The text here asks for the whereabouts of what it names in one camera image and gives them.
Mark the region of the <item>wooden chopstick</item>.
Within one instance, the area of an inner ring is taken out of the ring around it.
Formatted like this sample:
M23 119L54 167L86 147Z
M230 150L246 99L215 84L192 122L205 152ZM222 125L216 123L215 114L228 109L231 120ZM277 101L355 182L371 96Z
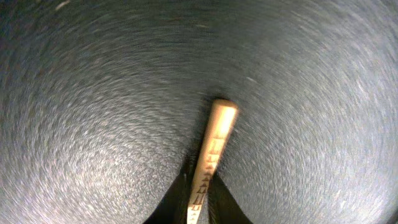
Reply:
M193 176L187 206L187 224L197 224L210 181L220 162L237 115L238 106L235 103L221 99L213 102Z

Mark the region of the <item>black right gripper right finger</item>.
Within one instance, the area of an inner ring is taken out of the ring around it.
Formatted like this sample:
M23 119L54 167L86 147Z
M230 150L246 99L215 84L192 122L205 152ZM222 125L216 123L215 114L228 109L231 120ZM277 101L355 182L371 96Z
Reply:
M215 174L211 180L208 206L211 224L252 224L218 174Z

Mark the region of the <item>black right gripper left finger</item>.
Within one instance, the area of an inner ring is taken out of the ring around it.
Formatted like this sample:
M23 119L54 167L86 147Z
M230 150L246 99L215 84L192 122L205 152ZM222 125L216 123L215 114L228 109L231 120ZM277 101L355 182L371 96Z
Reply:
M193 173L181 171L144 224L186 224Z

